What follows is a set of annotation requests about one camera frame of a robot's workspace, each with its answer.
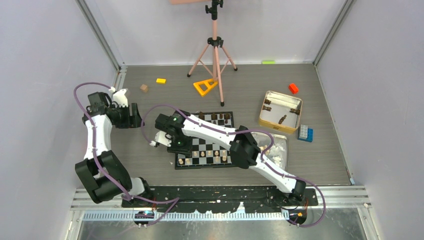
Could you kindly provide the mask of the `black white chess board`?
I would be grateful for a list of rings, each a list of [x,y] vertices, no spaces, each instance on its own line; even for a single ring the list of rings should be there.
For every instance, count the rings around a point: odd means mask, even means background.
[[[195,116],[201,119],[226,128],[234,128],[235,121],[232,111],[222,112],[198,112]],[[174,161],[175,170],[201,169],[201,168],[232,168],[230,152],[224,147],[213,143],[210,140],[194,137],[192,139],[192,156],[176,154]]]

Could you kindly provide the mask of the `silver metal tray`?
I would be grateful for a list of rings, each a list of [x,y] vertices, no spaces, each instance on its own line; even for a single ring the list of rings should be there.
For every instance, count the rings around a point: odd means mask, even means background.
[[[261,132],[254,132],[252,135],[262,151],[270,146],[271,138],[268,135]],[[280,134],[271,133],[270,135],[273,137],[274,142],[271,148],[265,152],[265,156],[286,171],[289,156],[288,139],[286,136]]]

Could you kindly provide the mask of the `yellow tin box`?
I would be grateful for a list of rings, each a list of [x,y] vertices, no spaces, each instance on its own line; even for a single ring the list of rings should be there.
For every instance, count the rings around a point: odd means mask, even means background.
[[[268,90],[261,104],[258,124],[275,131],[293,134],[300,126],[303,101],[295,96]],[[282,124],[279,120],[287,115]]]

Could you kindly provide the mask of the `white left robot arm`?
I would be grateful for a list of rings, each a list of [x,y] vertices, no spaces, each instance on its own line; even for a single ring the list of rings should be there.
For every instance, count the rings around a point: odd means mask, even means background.
[[[142,177],[130,174],[112,151],[112,128],[131,129],[144,126],[137,103],[128,102],[127,89],[111,94],[95,92],[88,96],[82,121],[87,128],[87,150],[75,172],[94,203],[99,204],[122,195],[141,207],[153,202],[153,192]]]

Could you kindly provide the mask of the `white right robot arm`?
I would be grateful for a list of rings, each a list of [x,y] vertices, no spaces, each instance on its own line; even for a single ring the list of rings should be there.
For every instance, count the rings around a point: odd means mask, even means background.
[[[192,139],[207,140],[229,151],[236,167],[253,170],[272,182],[291,205],[299,205],[306,197],[305,181],[268,159],[251,134],[252,130],[245,126],[219,126],[179,111],[171,116],[160,114],[154,126],[158,132],[149,143],[153,147],[164,145],[169,152],[191,156]]]

